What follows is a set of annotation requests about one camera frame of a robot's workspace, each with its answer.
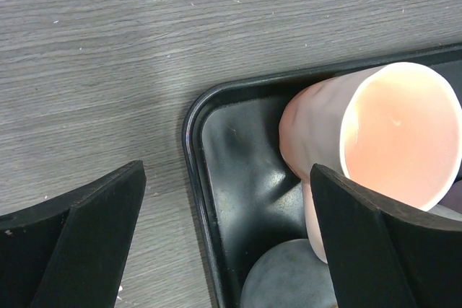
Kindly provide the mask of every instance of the wood grain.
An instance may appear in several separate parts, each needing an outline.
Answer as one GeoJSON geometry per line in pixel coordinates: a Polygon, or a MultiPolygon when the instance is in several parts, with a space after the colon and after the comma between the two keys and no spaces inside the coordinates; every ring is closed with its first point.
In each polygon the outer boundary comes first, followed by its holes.
{"type": "Polygon", "coordinates": [[[143,159],[117,307],[210,307],[180,145],[248,76],[462,41],[461,0],[0,0],[0,214],[143,159]]]}

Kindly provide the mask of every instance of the black tray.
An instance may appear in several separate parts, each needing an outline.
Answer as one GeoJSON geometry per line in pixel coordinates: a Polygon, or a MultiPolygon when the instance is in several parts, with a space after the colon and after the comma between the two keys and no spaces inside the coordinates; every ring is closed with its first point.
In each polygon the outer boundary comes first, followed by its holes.
{"type": "Polygon", "coordinates": [[[315,82],[394,61],[431,66],[462,100],[459,44],[220,84],[193,104],[183,150],[220,308],[239,307],[245,278],[262,254],[307,237],[300,181],[278,148],[285,105],[315,82]]]}

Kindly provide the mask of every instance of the tray rim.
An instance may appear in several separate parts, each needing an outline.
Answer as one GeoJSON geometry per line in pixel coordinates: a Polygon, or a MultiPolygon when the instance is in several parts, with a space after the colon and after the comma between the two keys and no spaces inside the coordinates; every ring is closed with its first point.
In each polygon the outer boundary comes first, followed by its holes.
{"type": "Polygon", "coordinates": [[[225,90],[228,91],[230,89],[243,87],[257,87],[258,85],[273,84],[277,82],[282,82],[287,79],[295,79],[297,77],[309,76],[320,73],[334,73],[336,71],[342,71],[345,74],[347,74],[354,70],[364,69],[366,67],[369,68],[373,66],[380,66],[387,63],[392,63],[394,61],[406,61],[409,59],[424,58],[425,56],[433,56],[437,54],[451,53],[456,51],[462,52],[462,43],[455,43],[421,50],[408,50],[400,53],[391,53],[388,55],[373,58],[363,58],[353,61],[331,63],[321,66],[307,67],[303,69],[296,69],[275,74],[255,76],[246,79],[237,79],[235,81],[217,84],[211,88],[208,88],[205,92],[200,94],[200,96],[190,106],[184,118],[183,126],[181,129],[181,142],[183,147],[183,154],[186,161],[186,167],[188,169],[188,176],[191,184],[191,189],[193,193],[194,205],[196,207],[196,212],[198,214],[199,224],[201,227],[201,236],[206,252],[207,264],[209,266],[209,272],[212,277],[214,295],[215,299],[217,300],[217,306],[219,308],[227,308],[227,305],[223,294],[219,266],[217,264],[217,254],[214,251],[214,247],[212,244],[212,231],[207,214],[206,203],[204,200],[204,192],[202,189],[203,182],[201,181],[199,174],[198,155],[196,153],[196,150],[194,149],[192,139],[195,127],[198,124],[197,120],[201,114],[201,111],[206,107],[208,101],[210,101],[212,98],[216,97],[219,93],[225,90]]]}

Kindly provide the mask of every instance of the gray round object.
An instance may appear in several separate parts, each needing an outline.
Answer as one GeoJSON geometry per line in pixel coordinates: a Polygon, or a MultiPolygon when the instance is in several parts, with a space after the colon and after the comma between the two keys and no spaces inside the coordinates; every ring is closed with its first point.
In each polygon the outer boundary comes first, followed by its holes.
{"type": "Polygon", "coordinates": [[[333,308],[336,298],[328,266],[307,239],[281,243],[248,274],[240,308],[333,308]]]}

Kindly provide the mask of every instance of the pink cup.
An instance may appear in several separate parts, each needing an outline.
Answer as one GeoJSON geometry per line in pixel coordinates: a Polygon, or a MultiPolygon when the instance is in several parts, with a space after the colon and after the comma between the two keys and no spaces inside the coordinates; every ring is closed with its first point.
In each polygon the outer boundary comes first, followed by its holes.
{"type": "Polygon", "coordinates": [[[310,190],[324,164],[423,211],[451,187],[462,159],[462,109],[449,83],[415,63],[392,63],[302,90],[279,124],[282,157],[301,178],[308,238],[327,262],[310,190]]]}

